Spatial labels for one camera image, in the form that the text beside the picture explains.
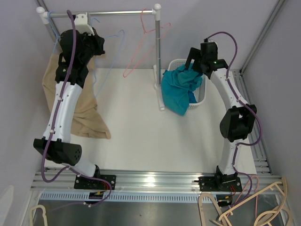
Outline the teal t shirt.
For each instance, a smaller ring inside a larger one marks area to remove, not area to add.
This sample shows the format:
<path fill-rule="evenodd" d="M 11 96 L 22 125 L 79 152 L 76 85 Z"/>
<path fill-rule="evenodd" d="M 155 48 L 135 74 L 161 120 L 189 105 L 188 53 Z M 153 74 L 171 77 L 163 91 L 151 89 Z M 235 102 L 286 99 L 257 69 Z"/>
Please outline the teal t shirt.
<path fill-rule="evenodd" d="M 202 83 L 203 74 L 193 71 L 191 67 L 185 69 L 181 65 L 175 70 L 166 70 L 161 81 L 165 106 L 180 116 L 184 116 L 189 107 L 188 91 L 193 92 Z"/>

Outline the beige tank top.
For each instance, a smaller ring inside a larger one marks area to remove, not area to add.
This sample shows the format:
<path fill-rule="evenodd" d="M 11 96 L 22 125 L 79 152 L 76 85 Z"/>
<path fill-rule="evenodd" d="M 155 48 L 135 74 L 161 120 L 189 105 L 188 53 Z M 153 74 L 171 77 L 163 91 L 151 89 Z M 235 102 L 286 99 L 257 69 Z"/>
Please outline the beige tank top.
<path fill-rule="evenodd" d="M 48 108 L 51 111 L 55 99 L 55 71 L 58 67 L 58 54 L 52 54 L 43 76 L 42 86 L 46 96 Z M 84 88 L 78 98 L 73 120 L 71 133 L 80 137 L 111 139 L 111 133 L 104 120 L 97 111 L 97 101 L 92 92 L 93 72 L 95 72 L 95 57 L 87 65 L 88 75 Z"/>

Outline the pink wire hanger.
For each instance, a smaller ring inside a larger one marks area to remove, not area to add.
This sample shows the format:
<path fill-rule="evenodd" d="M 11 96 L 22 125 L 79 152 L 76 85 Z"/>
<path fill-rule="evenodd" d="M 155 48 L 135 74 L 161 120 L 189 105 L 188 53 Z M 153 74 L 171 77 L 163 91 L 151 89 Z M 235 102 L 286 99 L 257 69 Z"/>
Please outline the pink wire hanger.
<path fill-rule="evenodd" d="M 161 23 L 161 5 L 155 4 L 152 9 L 152 15 L 154 17 L 154 28 L 147 27 L 144 22 L 144 16 L 146 15 L 146 9 L 142 9 L 140 13 L 140 23 L 142 27 L 142 37 L 135 48 L 135 51 L 126 66 L 123 77 L 128 77 L 135 69 L 140 66 L 141 63 L 149 56 L 152 51 L 156 52 L 156 67 L 160 68 L 161 63 L 161 41 L 167 35 L 171 29 L 171 23 Z"/>

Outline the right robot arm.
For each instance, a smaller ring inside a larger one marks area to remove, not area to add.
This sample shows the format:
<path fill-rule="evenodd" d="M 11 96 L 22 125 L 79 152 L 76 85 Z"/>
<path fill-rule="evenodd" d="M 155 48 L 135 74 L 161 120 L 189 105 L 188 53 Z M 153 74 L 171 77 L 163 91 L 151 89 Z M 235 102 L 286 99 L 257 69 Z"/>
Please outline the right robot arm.
<path fill-rule="evenodd" d="M 236 163 L 238 149 L 253 130 L 257 108 L 240 94 L 226 61 L 218 59 L 216 42 L 205 39 L 200 49 L 191 48 L 185 68 L 206 75 L 217 88 L 226 108 L 220 122 L 220 133 L 224 138 L 221 161 L 213 176 L 200 176 L 196 182 L 202 192 L 240 192 L 242 187 Z"/>

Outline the dark blue t shirt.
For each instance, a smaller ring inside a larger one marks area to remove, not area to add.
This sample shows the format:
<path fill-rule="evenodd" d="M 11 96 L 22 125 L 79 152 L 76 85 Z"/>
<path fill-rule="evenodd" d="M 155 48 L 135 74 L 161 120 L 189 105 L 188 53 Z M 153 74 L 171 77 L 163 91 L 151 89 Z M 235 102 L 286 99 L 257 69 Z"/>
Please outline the dark blue t shirt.
<path fill-rule="evenodd" d="M 197 103 L 197 100 L 196 100 L 196 97 L 194 95 L 194 93 L 192 91 L 188 91 L 188 97 L 189 97 L 189 103 L 190 104 L 196 104 Z"/>

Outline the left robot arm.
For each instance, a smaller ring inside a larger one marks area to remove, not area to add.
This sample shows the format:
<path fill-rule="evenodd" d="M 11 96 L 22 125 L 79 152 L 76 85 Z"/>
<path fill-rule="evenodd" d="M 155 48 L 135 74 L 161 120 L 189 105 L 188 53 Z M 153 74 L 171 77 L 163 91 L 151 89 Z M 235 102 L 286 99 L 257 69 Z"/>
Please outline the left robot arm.
<path fill-rule="evenodd" d="M 42 168 L 46 160 L 62 164 L 83 178 L 89 188 L 96 189 L 104 180 L 99 167 L 82 157 L 81 146 L 71 143 L 71 124 L 88 75 L 87 64 L 92 57 L 105 53 L 104 38 L 95 29 L 91 33 L 71 29 L 62 33 L 60 45 L 52 112 L 43 137 L 36 138 L 33 147 L 42 155 Z"/>

